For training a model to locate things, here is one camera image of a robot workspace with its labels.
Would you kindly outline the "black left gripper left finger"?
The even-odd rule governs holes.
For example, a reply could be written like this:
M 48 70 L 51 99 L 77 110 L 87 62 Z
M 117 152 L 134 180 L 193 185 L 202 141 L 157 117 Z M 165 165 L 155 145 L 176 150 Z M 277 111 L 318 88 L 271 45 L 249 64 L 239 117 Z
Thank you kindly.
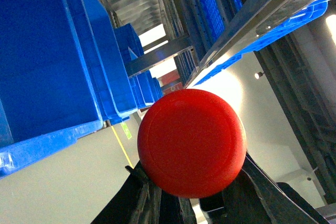
M 189 199 L 163 191 L 141 165 L 125 169 L 130 175 L 92 223 L 196 223 Z

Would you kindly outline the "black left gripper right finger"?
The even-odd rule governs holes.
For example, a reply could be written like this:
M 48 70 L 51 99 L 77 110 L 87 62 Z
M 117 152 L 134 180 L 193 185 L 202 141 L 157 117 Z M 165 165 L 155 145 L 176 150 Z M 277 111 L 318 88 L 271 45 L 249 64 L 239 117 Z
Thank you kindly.
M 242 169 L 222 191 L 224 223 L 317 223 L 294 203 L 247 153 Z

